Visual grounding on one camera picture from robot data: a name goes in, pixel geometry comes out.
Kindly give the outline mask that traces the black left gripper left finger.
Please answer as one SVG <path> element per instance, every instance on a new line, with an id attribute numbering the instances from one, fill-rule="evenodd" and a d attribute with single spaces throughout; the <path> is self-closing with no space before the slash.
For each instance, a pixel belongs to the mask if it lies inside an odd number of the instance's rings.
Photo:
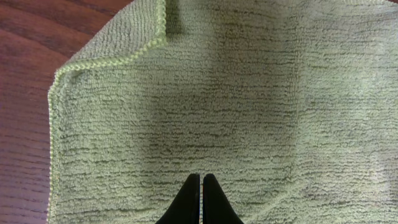
<path id="1" fill-rule="evenodd" d="M 200 175 L 190 174 L 156 224 L 199 224 Z"/>

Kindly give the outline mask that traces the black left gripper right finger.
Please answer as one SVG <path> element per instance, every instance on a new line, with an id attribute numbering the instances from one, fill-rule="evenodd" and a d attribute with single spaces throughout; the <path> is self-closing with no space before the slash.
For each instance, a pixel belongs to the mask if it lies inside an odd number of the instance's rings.
<path id="1" fill-rule="evenodd" d="M 243 224 L 213 174 L 203 179 L 203 224 Z"/>

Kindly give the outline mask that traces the green microfiber cloth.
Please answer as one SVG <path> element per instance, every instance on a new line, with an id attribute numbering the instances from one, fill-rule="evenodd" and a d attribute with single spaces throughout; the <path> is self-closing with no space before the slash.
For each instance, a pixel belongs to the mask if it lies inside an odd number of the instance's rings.
<path id="1" fill-rule="evenodd" d="M 397 222 L 397 4 L 134 1 L 55 73 L 49 223 Z"/>

